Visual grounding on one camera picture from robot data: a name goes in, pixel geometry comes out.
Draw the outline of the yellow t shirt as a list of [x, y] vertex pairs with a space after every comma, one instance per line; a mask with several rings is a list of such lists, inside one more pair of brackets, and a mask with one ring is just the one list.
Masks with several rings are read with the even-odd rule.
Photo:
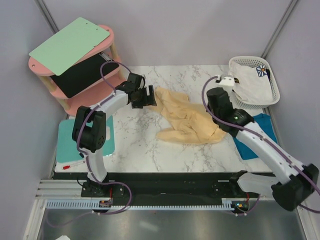
[[149, 109], [161, 114], [171, 125], [156, 134], [159, 140], [180, 144], [215, 144], [226, 132], [213, 122], [202, 104], [191, 103], [185, 93], [158, 86], [154, 92], [157, 106]]

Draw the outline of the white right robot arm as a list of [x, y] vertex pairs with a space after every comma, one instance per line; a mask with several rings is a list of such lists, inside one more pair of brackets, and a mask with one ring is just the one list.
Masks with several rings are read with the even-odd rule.
[[204, 91], [205, 108], [212, 120], [226, 133], [250, 148], [273, 172], [273, 177], [242, 170], [232, 177], [229, 191], [235, 197], [245, 192], [273, 197], [283, 209], [293, 211], [317, 187], [319, 169], [305, 165], [285, 152], [243, 109], [233, 108], [228, 93], [221, 87]]

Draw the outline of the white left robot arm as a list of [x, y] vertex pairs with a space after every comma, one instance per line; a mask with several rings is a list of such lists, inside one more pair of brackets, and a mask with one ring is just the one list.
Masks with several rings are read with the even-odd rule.
[[103, 160], [107, 119], [127, 105], [133, 109], [157, 105], [154, 87], [146, 86], [145, 76], [130, 73], [106, 98], [91, 106], [80, 106], [75, 115], [72, 139], [86, 162], [87, 177], [94, 182], [92, 191], [99, 197], [110, 191], [109, 183], [104, 181], [108, 172]]

